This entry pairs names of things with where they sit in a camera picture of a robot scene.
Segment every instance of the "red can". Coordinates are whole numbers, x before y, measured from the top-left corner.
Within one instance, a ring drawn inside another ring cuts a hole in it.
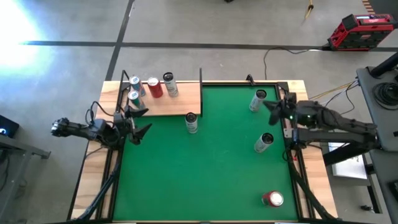
[[[279,207],[284,202],[284,197],[282,194],[276,190],[270,191],[262,195],[262,203],[264,205],[270,205],[272,207]]]
[[[160,81],[157,78],[150,77],[148,79],[149,91],[154,98],[159,98],[163,95],[163,89],[160,85]]]

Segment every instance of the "can lid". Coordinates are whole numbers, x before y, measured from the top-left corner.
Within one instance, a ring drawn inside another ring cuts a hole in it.
[[[274,137],[269,133],[265,133],[261,136],[261,140],[266,144],[271,144],[274,142]]]
[[[193,123],[197,120],[197,115],[189,112],[187,115],[185,115],[185,120],[188,121],[189,123]]]
[[[163,80],[165,80],[165,81],[171,81],[171,80],[173,80],[173,73],[171,73],[171,72],[166,72],[164,75],[163,75]]]
[[[269,196],[269,200],[274,206],[281,206],[284,202],[284,197],[279,192],[273,192]]]
[[[139,78],[136,76],[130,77],[130,83],[133,85],[139,83]]]
[[[133,90],[131,92],[129,92],[128,97],[130,100],[135,100],[137,99],[139,96],[138,92],[136,90]]]
[[[265,99],[267,96],[267,92],[265,90],[257,90],[256,96],[260,99]]]
[[[150,77],[148,79],[148,85],[150,86],[156,86],[159,83],[159,80],[155,77]]]

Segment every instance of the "red tool case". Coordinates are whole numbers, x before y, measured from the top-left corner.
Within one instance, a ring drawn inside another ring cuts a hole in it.
[[[370,50],[395,28],[390,14],[349,15],[328,39],[332,50]]]

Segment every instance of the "green felt surface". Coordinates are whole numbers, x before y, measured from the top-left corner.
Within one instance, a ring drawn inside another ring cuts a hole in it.
[[[249,110],[257,89],[277,99],[273,86],[204,86],[196,134],[184,116],[137,119],[153,125],[141,145],[126,143],[114,220],[296,220],[281,125],[267,124],[265,106]],[[274,143],[256,153],[265,132]],[[262,204],[271,190],[284,196],[281,207]]]

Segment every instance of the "gray floor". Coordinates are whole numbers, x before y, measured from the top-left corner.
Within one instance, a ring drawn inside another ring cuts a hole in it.
[[[32,160],[28,188],[16,200],[12,219],[28,223],[66,219],[87,141],[55,138],[50,127],[68,117],[83,122],[84,113],[99,98],[114,47],[50,47],[11,45],[21,40],[115,42],[128,0],[35,0],[0,2],[17,24],[5,24],[0,37],[0,114],[21,124],[17,138],[52,151],[48,161]],[[303,22],[307,1],[136,0],[125,42],[310,45],[326,42],[342,17],[366,13],[360,0],[314,0],[315,10]],[[398,47],[397,32],[382,43]],[[143,79],[174,72],[179,80],[241,80],[247,74],[264,79],[264,50],[142,49],[122,47],[112,80],[121,70]],[[313,96],[355,79],[355,70],[377,65],[391,52],[319,52],[300,55],[274,50],[267,58],[267,79],[305,80]],[[370,121],[360,89],[350,92],[356,109],[348,117]],[[345,97],[330,108],[350,109]],[[358,207],[370,204],[366,187],[347,185],[331,176],[339,217],[344,220],[389,223],[386,213]]]

